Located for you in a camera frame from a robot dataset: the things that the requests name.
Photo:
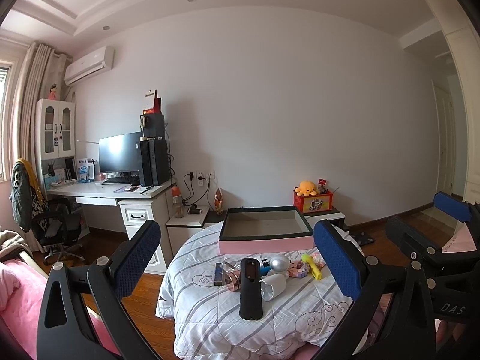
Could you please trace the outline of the yellow highlighter tube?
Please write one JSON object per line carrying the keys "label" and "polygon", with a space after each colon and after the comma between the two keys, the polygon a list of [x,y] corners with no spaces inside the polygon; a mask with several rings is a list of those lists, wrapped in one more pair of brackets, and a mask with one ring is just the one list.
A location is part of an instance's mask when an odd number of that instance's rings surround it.
{"label": "yellow highlighter tube", "polygon": [[301,256],[301,259],[303,263],[306,263],[309,266],[312,277],[316,281],[320,281],[322,279],[321,271],[325,264],[321,262],[318,258],[313,258],[312,255],[306,253]]}

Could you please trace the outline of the pink donut brick model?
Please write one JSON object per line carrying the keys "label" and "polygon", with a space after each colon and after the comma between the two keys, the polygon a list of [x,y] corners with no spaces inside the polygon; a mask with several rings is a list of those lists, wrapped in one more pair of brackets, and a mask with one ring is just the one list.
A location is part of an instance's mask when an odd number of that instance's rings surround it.
{"label": "pink donut brick model", "polygon": [[294,279],[302,279],[306,277],[309,272],[309,265],[301,260],[293,261],[287,269],[289,277]]}

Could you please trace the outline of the blue gold long box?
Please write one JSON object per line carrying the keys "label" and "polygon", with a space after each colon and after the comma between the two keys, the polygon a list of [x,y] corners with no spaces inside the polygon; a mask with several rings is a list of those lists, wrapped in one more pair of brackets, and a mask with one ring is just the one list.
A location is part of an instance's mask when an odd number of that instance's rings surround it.
{"label": "blue gold long box", "polygon": [[217,263],[214,272],[214,285],[221,287],[224,285],[224,269],[222,263]]}

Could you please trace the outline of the white plastic cone device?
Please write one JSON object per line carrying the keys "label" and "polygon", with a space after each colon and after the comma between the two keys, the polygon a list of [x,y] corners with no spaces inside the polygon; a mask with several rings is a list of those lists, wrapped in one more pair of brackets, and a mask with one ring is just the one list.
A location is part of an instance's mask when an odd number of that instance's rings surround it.
{"label": "white plastic cone device", "polygon": [[270,302],[278,297],[287,287],[287,279],[282,274],[267,275],[259,282],[261,297],[264,302]]}

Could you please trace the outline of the rose gold metal cup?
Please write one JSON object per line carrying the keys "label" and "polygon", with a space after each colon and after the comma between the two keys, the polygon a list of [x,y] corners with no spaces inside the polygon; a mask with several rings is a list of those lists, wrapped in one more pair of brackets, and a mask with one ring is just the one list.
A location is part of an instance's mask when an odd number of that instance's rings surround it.
{"label": "rose gold metal cup", "polygon": [[229,271],[224,273],[224,285],[231,292],[239,291],[241,287],[241,271]]}

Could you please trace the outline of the pink green storage box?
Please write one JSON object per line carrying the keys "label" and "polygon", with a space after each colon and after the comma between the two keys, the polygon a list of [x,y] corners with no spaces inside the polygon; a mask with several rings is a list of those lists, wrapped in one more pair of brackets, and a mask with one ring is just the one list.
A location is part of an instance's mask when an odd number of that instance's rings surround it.
{"label": "pink green storage box", "polygon": [[219,235],[222,254],[275,254],[314,247],[313,230],[293,206],[232,208]]}

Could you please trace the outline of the blue plastic case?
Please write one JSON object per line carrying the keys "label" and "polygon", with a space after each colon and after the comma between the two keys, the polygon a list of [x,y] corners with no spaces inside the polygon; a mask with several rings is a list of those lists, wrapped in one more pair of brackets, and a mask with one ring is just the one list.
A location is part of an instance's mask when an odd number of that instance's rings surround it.
{"label": "blue plastic case", "polygon": [[271,270],[271,267],[262,267],[260,270],[259,270],[259,274],[261,276],[265,276],[269,273],[269,271]]}

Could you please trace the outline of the white striped quilt cover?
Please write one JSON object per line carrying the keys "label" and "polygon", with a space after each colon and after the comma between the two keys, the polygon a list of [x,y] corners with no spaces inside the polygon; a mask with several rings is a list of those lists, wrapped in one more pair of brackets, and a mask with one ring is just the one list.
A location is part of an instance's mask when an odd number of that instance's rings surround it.
{"label": "white striped quilt cover", "polygon": [[221,224],[191,236],[160,286],[155,315],[172,320],[180,359],[290,359],[321,347],[353,300],[323,267],[290,278],[262,264],[275,253],[224,254]]}

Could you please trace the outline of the black office chair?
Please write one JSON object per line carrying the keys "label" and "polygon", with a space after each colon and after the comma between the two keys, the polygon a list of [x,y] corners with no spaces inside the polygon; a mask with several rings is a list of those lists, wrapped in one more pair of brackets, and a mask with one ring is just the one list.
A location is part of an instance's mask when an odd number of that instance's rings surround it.
{"label": "black office chair", "polygon": [[77,253],[83,248],[79,242],[81,216],[73,211],[68,199],[47,199],[32,164],[23,158],[12,169],[10,202],[16,224],[24,233],[31,232],[44,251],[44,264],[52,264],[52,258],[86,261]]}

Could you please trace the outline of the white desk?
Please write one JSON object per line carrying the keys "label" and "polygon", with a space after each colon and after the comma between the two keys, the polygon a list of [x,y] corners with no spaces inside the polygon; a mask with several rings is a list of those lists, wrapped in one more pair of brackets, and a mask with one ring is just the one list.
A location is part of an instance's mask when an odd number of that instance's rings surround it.
{"label": "white desk", "polygon": [[129,191],[125,184],[73,183],[47,190],[47,195],[72,197],[85,213],[92,228],[126,233],[133,237],[147,220],[160,225],[160,244],[145,272],[164,275],[173,260],[167,222],[173,216],[171,188],[173,180],[161,186],[140,187]]}

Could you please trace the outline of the red cartoon storage box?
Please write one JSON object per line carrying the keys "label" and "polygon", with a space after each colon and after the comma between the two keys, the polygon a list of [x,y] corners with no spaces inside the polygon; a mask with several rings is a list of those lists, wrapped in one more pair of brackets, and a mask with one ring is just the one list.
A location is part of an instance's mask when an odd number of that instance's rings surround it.
{"label": "red cartoon storage box", "polygon": [[333,209],[333,197],[334,194],[330,191],[309,197],[298,196],[297,193],[294,193],[294,206],[306,215],[331,211]]}

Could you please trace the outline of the black computer monitor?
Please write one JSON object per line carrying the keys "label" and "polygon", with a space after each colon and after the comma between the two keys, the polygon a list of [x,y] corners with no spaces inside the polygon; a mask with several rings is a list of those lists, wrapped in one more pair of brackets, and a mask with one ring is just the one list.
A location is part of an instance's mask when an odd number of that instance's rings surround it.
{"label": "black computer monitor", "polygon": [[138,172],[140,137],[141,133],[136,132],[101,138],[98,142],[100,172]]}

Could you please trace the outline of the black computer tower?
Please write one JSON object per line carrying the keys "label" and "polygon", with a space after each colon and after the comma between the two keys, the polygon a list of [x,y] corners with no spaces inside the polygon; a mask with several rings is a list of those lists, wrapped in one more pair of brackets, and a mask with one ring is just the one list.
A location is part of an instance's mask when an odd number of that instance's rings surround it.
{"label": "black computer tower", "polygon": [[142,137],[139,141],[139,150],[142,186],[160,186],[171,179],[167,141],[157,137]]}

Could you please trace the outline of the black speaker box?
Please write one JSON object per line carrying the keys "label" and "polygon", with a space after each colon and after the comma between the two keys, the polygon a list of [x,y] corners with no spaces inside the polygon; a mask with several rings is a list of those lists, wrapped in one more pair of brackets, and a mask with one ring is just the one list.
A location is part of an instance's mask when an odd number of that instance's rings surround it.
{"label": "black speaker box", "polygon": [[140,128],[146,138],[165,139],[165,119],[161,112],[140,115]]}

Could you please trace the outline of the white glass door cabinet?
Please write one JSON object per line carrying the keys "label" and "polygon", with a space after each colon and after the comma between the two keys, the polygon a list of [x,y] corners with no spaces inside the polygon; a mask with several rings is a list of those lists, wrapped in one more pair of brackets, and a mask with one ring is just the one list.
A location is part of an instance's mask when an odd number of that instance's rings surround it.
{"label": "white glass door cabinet", "polygon": [[36,104],[35,155],[38,180],[43,190],[48,164],[76,155],[76,104],[42,98]]}

